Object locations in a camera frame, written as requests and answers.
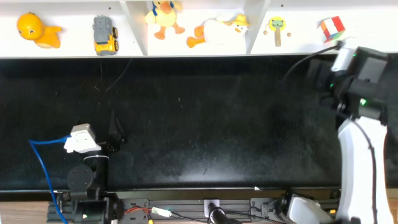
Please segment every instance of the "toy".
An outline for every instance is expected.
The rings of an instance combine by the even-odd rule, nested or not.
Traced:
[[[193,48],[197,44],[209,43],[213,45],[233,43],[248,30],[246,16],[239,14],[234,21],[224,22],[221,17],[205,21],[203,26],[195,28],[195,37],[188,37],[187,45]]]
[[[112,20],[106,16],[94,18],[94,46],[97,55],[114,55],[119,50],[117,28],[112,26]]]
[[[62,28],[46,26],[34,13],[21,15],[17,28],[22,38],[33,40],[39,47],[49,49],[59,48],[61,45],[57,32],[61,32]]]
[[[284,19],[281,18],[281,17],[275,16],[275,17],[272,17],[272,18],[269,20],[269,22],[268,22],[267,25],[269,26],[269,28],[270,28],[272,31],[275,32],[275,46],[276,46],[276,47],[282,46],[282,40],[280,39],[280,32],[281,32],[282,30],[285,29],[285,27],[286,27],[286,20],[284,20]],[[267,35],[267,34],[268,34],[268,32],[267,32],[267,27],[266,27],[266,29],[265,29],[265,31],[264,31],[264,35]]]
[[[145,22],[148,24],[160,25],[160,31],[155,33],[155,37],[159,40],[166,38],[165,32],[168,27],[174,27],[176,34],[185,32],[183,27],[179,27],[176,23],[178,11],[182,11],[182,4],[174,1],[153,1],[153,9],[145,17]]]
[[[322,42],[327,43],[331,40],[336,40],[339,38],[345,31],[343,23],[340,20],[340,17],[336,16],[333,18],[325,19],[319,25],[317,31],[321,35]]]

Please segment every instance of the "wooden handle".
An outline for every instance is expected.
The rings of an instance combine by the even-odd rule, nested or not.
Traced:
[[[276,28],[275,30],[275,46],[280,47],[282,46],[282,41],[280,40],[280,29]]]

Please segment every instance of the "yellow and gray toy truck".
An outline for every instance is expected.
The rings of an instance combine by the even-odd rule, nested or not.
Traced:
[[[97,55],[114,55],[119,50],[118,30],[112,26],[112,20],[106,16],[94,18],[94,42]]]

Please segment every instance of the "black tabletop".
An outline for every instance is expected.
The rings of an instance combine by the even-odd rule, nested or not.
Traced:
[[[148,58],[103,90],[129,59],[0,61],[0,190],[45,190],[28,139],[57,139],[78,119],[100,137],[115,110],[128,143],[109,157],[110,190],[176,187],[337,187],[335,116],[303,84],[299,57]],[[390,89],[386,179],[397,185],[398,60]],[[61,144],[38,146],[55,189],[82,163]]]

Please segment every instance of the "rubik's cube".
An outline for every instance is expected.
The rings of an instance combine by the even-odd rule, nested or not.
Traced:
[[[336,40],[343,34],[345,30],[346,29],[344,28],[343,23],[338,16],[325,19],[318,27],[318,32],[321,35],[323,43]]]

